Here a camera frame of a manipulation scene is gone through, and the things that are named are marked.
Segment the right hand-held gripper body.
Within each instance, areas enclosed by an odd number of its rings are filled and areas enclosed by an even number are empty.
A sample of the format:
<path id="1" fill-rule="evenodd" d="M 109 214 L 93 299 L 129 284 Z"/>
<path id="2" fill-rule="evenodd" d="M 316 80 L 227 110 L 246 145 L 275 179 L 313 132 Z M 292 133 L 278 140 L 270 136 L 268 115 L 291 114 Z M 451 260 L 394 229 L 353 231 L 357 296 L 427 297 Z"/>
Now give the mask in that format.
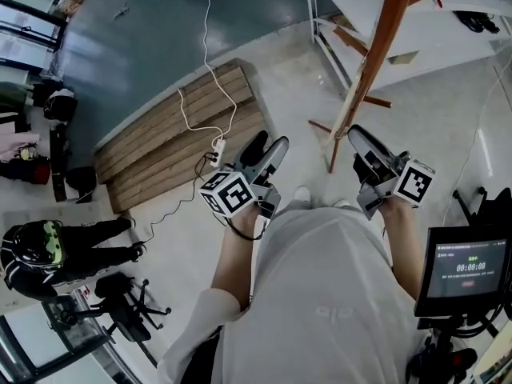
<path id="1" fill-rule="evenodd" d="M 361 185 L 357 202 L 368 219 L 372 219 L 384 200 L 399 197 L 414 207 L 422 204 L 435 178 L 435 171 L 412 158 L 408 151 L 391 158 L 388 165 L 367 165 L 377 176 L 377 185 Z"/>

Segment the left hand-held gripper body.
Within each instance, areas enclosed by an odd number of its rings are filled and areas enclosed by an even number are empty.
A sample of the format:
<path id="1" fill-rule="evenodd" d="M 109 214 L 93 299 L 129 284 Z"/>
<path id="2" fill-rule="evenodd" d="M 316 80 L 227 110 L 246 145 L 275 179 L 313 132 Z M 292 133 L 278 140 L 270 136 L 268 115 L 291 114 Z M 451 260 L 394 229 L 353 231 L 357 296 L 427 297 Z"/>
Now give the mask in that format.
<path id="1" fill-rule="evenodd" d="M 269 179 L 279 165 L 279 162 L 254 166 L 240 162 L 226 164 L 199 188 L 199 193 L 211 211 L 224 218 L 233 218 L 253 203 L 259 206 L 260 215 L 272 218 L 281 196 Z"/>

